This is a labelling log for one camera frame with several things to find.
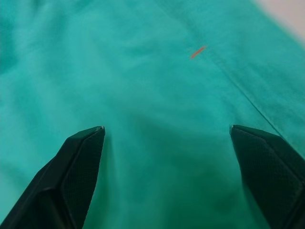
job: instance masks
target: green cloth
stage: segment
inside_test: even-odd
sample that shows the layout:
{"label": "green cloth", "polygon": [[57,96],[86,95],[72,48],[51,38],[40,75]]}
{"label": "green cloth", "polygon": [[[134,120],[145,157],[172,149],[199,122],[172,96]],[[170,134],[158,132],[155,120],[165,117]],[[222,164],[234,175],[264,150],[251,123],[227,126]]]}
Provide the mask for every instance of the green cloth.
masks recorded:
{"label": "green cloth", "polygon": [[229,125],[281,135],[305,157],[305,52],[252,2],[0,10],[0,221],[68,136],[104,125],[85,229],[268,228]]}

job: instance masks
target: teal fabric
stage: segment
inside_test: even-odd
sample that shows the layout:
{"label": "teal fabric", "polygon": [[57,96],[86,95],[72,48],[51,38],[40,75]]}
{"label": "teal fabric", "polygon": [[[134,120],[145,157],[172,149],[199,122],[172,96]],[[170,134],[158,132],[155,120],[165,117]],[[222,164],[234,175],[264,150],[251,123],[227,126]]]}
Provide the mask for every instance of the teal fabric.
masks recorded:
{"label": "teal fabric", "polygon": [[104,125],[85,229],[268,228],[229,125],[281,135],[305,157],[305,52],[252,2],[0,10],[0,221],[65,138]]}

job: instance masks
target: orange thread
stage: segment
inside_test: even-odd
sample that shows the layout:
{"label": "orange thread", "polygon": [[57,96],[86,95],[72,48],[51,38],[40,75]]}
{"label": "orange thread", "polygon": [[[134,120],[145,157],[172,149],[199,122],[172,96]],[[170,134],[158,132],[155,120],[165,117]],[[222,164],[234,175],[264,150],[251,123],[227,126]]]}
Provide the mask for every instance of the orange thread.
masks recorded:
{"label": "orange thread", "polygon": [[201,49],[199,49],[198,51],[196,51],[191,57],[190,59],[194,58],[195,56],[197,56],[199,53],[201,53],[203,50],[205,50],[206,46],[202,47]]}

